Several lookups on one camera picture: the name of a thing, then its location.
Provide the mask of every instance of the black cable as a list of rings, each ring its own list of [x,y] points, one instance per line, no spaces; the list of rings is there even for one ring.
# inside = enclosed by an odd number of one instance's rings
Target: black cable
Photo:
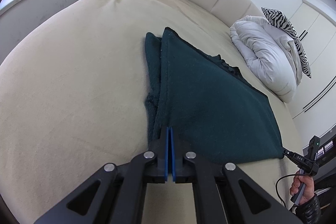
[[[281,178],[278,179],[277,183],[275,184],[275,190],[277,191],[277,195],[278,195],[278,198],[281,200],[282,204],[285,206],[285,208],[287,209],[287,206],[286,206],[286,203],[285,201],[281,198],[281,196],[279,195],[279,192],[278,192],[278,183],[280,180],[284,179],[284,178],[287,178],[287,177],[294,177],[294,176],[309,176],[311,174],[311,171],[310,173],[307,173],[307,174],[290,174],[290,175],[285,175]]]

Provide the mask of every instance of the folded towel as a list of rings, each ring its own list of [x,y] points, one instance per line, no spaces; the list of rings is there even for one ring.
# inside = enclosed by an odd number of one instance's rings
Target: folded towel
[[[283,158],[267,96],[237,67],[196,49],[170,28],[162,38],[147,33],[145,52],[152,89],[145,101],[148,141],[158,139],[165,125],[214,163]]]

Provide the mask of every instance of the cabinet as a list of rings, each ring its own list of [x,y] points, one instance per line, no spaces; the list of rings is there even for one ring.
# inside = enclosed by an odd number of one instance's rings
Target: cabinet
[[[310,66],[312,78],[302,76],[294,99],[288,104],[292,117],[312,107],[333,84],[336,77],[336,35],[330,40],[320,56]]]
[[[291,18],[298,33],[303,35],[301,43],[306,52],[312,78],[302,76],[296,95],[288,104],[292,118],[312,105],[326,92],[328,85],[336,76],[336,27],[323,15],[306,4],[298,9]]]
[[[319,15],[307,31],[308,33],[301,43],[308,61],[312,65],[332,39],[336,27],[323,15]]]
[[[304,146],[314,136],[322,136],[336,123],[336,85],[310,109],[301,112],[293,121]]]
[[[314,135],[320,137],[336,124],[336,27],[306,4],[290,21],[303,37],[312,76],[302,76],[296,95],[287,104],[306,146]]]
[[[297,35],[301,35],[304,31],[307,31],[314,21],[319,16],[319,13],[307,4],[302,3],[300,8],[291,17],[290,22],[294,26]]]

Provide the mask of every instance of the white duvet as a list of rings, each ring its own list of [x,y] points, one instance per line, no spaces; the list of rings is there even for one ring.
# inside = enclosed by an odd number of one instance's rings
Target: white duvet
[[[289,103],[302,78],[293,39],[265,18],[256,16],[236,21],[230,34],[254,75],[283,102]]]

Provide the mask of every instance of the beige bedspread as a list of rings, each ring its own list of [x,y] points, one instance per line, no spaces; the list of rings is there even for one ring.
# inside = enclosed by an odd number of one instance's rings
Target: beige bedspread
[[[219,19],[187,0],[80,0],[30,33],[0,66],[0,193],[21,224],[104,163],[119,165],[146,150],[144,38],[167,26],[238,66],[268,96],[283,145],[302,152],[287,108],[248,69]],[[275,198],[276,180],[296,171],[287,159],[240,167]],[[290,180],[279,185],[286,200]],[[149,185],[143,223],[195,223],[192,200],[190,185]]]

